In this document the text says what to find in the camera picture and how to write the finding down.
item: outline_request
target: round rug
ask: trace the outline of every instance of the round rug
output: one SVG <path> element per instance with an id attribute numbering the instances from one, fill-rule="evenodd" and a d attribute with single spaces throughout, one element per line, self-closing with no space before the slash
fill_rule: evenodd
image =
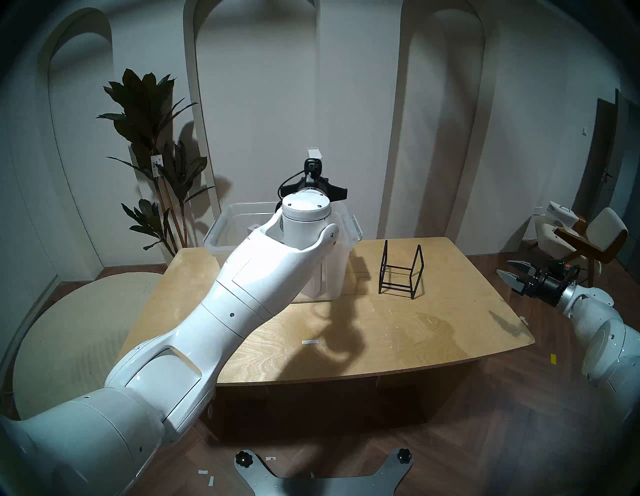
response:
<path id="1" fill-rule="evenodd" d="M 117 274 L 82 286 L 44 312 L 13 368 L 22 420 L 104 387 L 120 348 L 162 276 Z"/>

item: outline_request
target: chair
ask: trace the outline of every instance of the chair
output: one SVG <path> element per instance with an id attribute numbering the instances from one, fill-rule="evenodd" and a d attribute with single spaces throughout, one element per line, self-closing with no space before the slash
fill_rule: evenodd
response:
<path id="1" fill-rule="evenodd" d="M 584 218 L 579 218 L 574 229 L 558 227 L 555 222 L 544 215 L 536 217 L 538 246 L 555 259 L 587 269 L 588 285 L 593 286 L 593 281 L 602 272 L 602 264 L 612 261 L 625 244 L 627 227 L 609 207 L 589 225 Z"/>

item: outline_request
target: wooden table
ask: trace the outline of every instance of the wooden table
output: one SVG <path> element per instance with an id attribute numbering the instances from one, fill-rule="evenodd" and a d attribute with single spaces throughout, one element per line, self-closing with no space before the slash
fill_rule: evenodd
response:
<path id="1" fill-rule="evenodd" d="M 390 239 L 388 263 L 410 266 L 422 245 L 424 272 L 414 300 L 383 290 L 378 273 L 384 240 L 360 241 L 349 256 L 342 296 L 293 303 L 238 348 L 218 385 L 265 384 L 380 376 L 474 360 L 534 343 L 509 305 L 444 237 Z M 176 327 L 218 276 L 204 248 L 174 258 L 123 345 Z M 387 273 L 392 282 L 406 275 Z M 302 344 L 317 339 L 317 344 Z"/>

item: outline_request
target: transparent plastic box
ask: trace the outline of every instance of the transparent plastic box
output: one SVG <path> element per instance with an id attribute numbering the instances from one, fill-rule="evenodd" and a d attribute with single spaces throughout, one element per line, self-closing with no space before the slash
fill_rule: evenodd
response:
<path id="1" fill-rule="evenodd" d="M 218 260 L 220 267 L 228 256 L 249 235 L 254 225 L 265 224 L 276 209 L 276 202 L 230 204 L 223 208 L 204 238 L 204 246 Z M 349 253 L 362 239 L 362 230 L 355 216 L 343 202 L 331 203 L 330 222 L 338 225 L 340 234 L 331 253 L 322 262 L 321 292 L 313 298 L 300 293 L 294 301 L 335 300 L 342 292 Z"/>

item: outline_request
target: metal base plate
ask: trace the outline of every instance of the metal base plate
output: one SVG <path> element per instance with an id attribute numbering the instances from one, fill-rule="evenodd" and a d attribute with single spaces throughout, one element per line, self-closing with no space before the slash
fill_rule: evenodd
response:
<path id="1" fill-rule="evenodd" d="M 242 466 L 238 457 L 234 465 L 255 496 L 392 496 L 400 480 L 413 465 L 410 454 L 408 460 L 405 457 L 402 463 L 398 458 L 399 451 L 400 448 L 394 449 L 375 474 L 364 477 L 281 479 L 274 476 L 262 460 L 248 449 L 240 453 L 244 453 L 244 464 L 250 460 L 250 465 Z"/>

